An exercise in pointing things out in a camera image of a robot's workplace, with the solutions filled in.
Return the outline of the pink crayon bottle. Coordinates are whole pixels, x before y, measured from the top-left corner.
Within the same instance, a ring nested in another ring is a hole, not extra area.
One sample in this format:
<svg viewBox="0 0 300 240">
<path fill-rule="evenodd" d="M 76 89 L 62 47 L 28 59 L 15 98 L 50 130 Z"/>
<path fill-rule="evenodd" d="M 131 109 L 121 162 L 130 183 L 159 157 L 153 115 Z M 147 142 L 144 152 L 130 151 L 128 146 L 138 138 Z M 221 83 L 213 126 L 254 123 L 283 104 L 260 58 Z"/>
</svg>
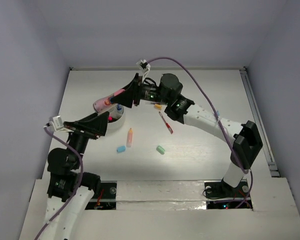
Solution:
<svg viewBox="0 0 300 240">
<path fill-rule="evenodd" d="M 119 89 L 119 90 L 117 90 L 116 92 L 112 93 L 109 96 L 106 96 L 106 97 L 103 97 L 103 98 L 100 98 L 100 99 L 96 100 L 92 105 L 93 109 L 97 113 L 101 113 L 101 112 L 107 110 L 110 106 L 113 105 L 112 98 L 116 97 L 117 95 L 119 95 L 121 93 L 123 93 L 124 91 L 125 91 L 124 89 Z"/>
</svg>

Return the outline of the yellow cap eraser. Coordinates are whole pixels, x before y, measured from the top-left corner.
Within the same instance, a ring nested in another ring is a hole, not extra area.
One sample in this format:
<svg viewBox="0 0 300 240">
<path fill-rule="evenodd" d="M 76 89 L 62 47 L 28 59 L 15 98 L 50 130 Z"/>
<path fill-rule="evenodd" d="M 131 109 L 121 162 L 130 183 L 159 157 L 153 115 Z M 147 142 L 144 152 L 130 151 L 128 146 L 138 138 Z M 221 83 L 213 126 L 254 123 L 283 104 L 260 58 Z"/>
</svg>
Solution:
<svg viewBox="0 0 300 240">
<path fill-rule="evenodd" d="M 160 105 L 160 104 L 155 104 L 154 107 L 155 107 L 156 109 L 158 109 L 158 110 L 161 110 L 161 109 L 162 109 L 162 105 Z"/>
</svg>

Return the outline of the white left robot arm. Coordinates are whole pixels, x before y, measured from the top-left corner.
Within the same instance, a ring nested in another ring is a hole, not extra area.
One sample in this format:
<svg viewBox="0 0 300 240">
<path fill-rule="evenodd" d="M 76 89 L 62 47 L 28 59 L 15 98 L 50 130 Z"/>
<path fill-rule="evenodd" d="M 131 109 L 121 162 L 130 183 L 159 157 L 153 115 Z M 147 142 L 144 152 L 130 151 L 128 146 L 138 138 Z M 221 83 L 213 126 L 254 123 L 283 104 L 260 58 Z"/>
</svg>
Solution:
<svg viewBox="0 0 300 240">
<path fill-rule="evenodd" d="M 37 240 L 70 240 L 88 202 L 101 193 L 99 175 L 84 171 L 83 157 L 89 140 L 105 136 L 108 111 L 92 113 L 80 120 L 62 121 L 55 116 L 43 127 L 64 148 L 54 148 L 47 156 L 50 174 L 44 224 Z"/>
</svg>

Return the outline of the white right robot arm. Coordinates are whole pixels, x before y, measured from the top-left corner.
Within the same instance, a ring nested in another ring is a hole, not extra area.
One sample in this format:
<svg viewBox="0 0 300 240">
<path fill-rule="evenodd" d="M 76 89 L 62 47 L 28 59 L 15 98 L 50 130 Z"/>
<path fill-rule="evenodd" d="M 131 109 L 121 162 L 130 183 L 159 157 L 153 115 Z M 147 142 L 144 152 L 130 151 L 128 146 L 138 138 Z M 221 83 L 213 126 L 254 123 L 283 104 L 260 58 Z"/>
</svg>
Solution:
<svg viewBox="0 0 300 240">
<path fill-rule="evenodd" d="M 164 112 L 171 120 L 223 140 L 230 148 L 231 163 L 222 180 L 209 182 L 204 193 L 215 200 L 237 197 L 242 179 L 263 148 L 257 125 L 250 120 L 240 123 L 222 118 L 216 111 L 209 112 L 184 97 L 182 89 L 183 85 L 172 73 L 163 74 L 159 84 L 136 74 L 110 101 L 128 108 L 138 106 L 141 100 L 163 104 L 166 106 Z"/>
</svg>

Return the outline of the pink pencil-shaped highlighter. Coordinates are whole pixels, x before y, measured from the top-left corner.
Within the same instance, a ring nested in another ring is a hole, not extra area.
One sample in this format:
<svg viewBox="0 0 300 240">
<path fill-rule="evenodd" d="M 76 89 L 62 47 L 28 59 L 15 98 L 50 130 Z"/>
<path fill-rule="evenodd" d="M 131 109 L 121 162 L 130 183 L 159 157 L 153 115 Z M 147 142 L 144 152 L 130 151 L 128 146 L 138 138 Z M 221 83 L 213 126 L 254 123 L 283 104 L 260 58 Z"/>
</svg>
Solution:
<svg viewBox="0 0 300 240">
<path fill-rule="evenodd" d="M 133 143 L 133 130 L 132 128 L 130 128 L 127 133 L 126 147 L 130 148 L 132 146 L 132 143 Z"/>
</svg>

